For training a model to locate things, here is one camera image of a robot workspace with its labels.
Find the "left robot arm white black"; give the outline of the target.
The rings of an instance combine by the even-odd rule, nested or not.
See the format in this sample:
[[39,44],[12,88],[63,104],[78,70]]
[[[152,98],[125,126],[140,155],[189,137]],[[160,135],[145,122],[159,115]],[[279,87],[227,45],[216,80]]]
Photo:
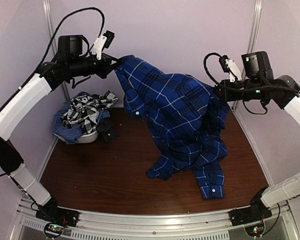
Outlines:
[[15,128],[32,108],[63,82],[75,77],[97,75],[105,79],[119,64],[118,60],[103,53],[115,34],[106,31],[83,53],[83,35],[62,35],[58,38],[57,52],[52,61],[40,63],[34,73],[0,108],[0,168],[38,206],[51,222],[62,218],[58,201],[43,187],[26,167],[23,158],[10,142]]

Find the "small blue check shirt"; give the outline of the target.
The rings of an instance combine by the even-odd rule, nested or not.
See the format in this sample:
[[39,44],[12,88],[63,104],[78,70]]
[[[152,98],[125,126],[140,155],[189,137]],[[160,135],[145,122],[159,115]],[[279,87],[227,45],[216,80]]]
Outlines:
[[80,132],[82,134],[82,130],[80,126],[74,126],[72,128],[67,128],[63,125],[62,123],[62,115],[64,113],[66,113],[66,111],[68,110],[70,106],[70,101],[66,102],[64,107],[61,108],[53,117],[53,121],[52,121],[52,132],[62,136],[63,134],[67,134],[67,133],[76,133],[76,132]]

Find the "left aluminium corner post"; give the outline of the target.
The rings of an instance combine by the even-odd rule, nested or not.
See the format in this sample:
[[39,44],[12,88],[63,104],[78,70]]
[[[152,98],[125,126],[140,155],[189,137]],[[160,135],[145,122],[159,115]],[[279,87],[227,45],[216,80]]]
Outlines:
[[[55,28],[53,25],[53,18],[52,18],[52,12],[51,12],[51,5],[49,0],[43,0],[42,1],[43,5],[43,13],[44,13],[44,18],[47,26],[47,32],[48,32],[48,37],[51,40],[51,45],[50,45],[50,51],[53,56],[57,53],[57,43],[55,40],[55,37],[53,37]],[[61,91],[64,97],[65,101],[70,100],[70,95],[68,88],[66,87],[66,83],[64,81],[61,81],[61,69],[57,67],[57,65],[54,66],[53,68],[54,72],[52,74],[53,77],[57,77],[57,82],[59,83],[59,86],[61,87]]]

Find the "aluminium corner post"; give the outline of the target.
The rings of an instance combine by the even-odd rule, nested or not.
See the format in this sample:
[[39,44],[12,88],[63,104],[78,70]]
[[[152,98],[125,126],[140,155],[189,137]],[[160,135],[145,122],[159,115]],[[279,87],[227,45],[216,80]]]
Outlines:
[[248,38],[247,50],[246,50],[248,54],[254,51],[257,43],[257,38],[258,38],[258,34],[261,26],[261,19],[262,19],[262,3],[263,3],[262,0],[254,1],[250,33]]
[[[55,28],[53,25],[53,18],[52,18],[52,12],[51,12],[51,5],[49,0],[43,0],[42,1],[43,5],[43,13],[44,13],[44,18],[47,26],[47,32],[48,32],[48,37],[51,40],[51,45],[50,45],[50,51],[53,56],[57,53],[57,43],[55,40],[55,37],[53,37]],[[54,72],[52,74],[53,77],[57,77],[57,82],[59,83],[59,86],[61,87],[61,91],[64,97],[65,101],[70,100],[70,95],[68,88],[66,87],[66,83],[64,81],[61,81],[61,69],[57,67],[57,65],[54,66],[53,68]]]

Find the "black pinstripe shirt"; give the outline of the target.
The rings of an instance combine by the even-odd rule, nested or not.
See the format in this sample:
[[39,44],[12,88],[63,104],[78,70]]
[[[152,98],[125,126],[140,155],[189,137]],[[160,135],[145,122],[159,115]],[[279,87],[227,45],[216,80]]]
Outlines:
[[103,140],[108,143],[120,136],[109,118],[102,118],[96,126],[96,131],[101,134]]

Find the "black white patterned shirt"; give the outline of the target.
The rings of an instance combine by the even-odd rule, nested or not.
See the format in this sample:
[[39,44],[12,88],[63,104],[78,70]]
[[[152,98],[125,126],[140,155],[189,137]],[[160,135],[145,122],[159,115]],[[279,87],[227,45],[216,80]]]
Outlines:
[[78,94],[70,100],[68,110],[61,117],[62,123],[68,129],[80,126],[83,135],[91,134],[101,120],[110,117],[108,109],[118,100],[109,90],[104,95]]

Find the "blue plaid long sleeve shirt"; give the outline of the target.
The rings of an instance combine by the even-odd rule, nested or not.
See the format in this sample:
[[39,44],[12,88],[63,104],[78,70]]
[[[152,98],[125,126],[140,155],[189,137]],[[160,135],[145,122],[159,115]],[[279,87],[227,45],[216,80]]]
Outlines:
[[188,74],[164,73],[133,55],[120,58],[115,73],[124,91],[124,110],[146,120],[161,153],[147,177],[168,180],[191,169],[205,200],[223,198],[219,161],[228,155],[221,132],[229,106],[210,85]]

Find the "right aluminium corner post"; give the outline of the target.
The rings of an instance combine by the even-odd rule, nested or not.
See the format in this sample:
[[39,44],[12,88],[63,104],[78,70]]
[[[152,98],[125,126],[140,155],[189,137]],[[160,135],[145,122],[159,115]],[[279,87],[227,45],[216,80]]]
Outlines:
[[257,43],[257,38],[258,38],[258,34],[261,26],[261,19],[262,19],[262,3],[263,3],[262,0],[254,1],[250,33],[248,38],[247,50],[246,50],[248,54],[254,51]]

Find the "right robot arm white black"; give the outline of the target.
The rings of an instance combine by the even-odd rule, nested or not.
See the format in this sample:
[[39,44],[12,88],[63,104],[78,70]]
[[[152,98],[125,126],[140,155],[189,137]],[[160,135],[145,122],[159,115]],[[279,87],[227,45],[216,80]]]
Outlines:
[[[227,55],[218,57],[229,79],[216,82],[214,92],[225,102],[259,100],[263,109],[270,101],[284,110],[300,126],[300,85],[289,75],[274,77],[269,56],[257,51],[241,56],[246,78],[243,79],[235,61]],[[300,196],[300,172],[274,186],[263,188],[246,210],[249,220],[258,220],[270,207]]]

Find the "white laundry basket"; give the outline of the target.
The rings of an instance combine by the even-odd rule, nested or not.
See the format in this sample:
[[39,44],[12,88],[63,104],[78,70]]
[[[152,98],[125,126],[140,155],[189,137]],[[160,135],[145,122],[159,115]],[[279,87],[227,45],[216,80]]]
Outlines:
[[99,133],[97,131],[89,134],[82,134],[81,132],[70,132],[63,135],[54,133],[54,135],[62,142],[65,142],[67,145],[75,145],[92,143],[98,138]]

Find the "front aluminium rail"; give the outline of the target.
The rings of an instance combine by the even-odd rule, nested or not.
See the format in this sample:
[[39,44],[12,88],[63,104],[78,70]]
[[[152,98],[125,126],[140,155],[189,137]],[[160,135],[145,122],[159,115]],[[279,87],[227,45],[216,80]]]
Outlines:
[[[49,240],[43,233],[46,221],[36,218],[31,204],[28,198],[21,198],[8,240]],[[76,211],[79,213],[77,225],[68,226],[56,240],[300,240],[287,202],[280,204],[279,219],[262,237],[251,237],[247,231],[264,223],[267,232],[278,217],[276,206],[271,209],[272,217],[263,222],[237,226],[231,222],[230,209],[168,215]]]

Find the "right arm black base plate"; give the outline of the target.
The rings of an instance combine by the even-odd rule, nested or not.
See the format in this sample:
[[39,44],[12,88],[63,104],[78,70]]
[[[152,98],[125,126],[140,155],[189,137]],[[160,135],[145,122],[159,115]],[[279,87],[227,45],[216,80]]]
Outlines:
[[233,209],[228,214],[232,226],[258,222],[262,219],[270,218],[272,216],[272,212],[270,209],[258,207],[256,205]]

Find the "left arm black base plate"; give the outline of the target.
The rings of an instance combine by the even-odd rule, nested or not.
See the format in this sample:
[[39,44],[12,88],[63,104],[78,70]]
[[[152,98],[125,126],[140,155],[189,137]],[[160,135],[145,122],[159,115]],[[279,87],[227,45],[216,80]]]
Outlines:
[[76,227],[79,212],[61,207],[40,207],[35,217],[61,226]]

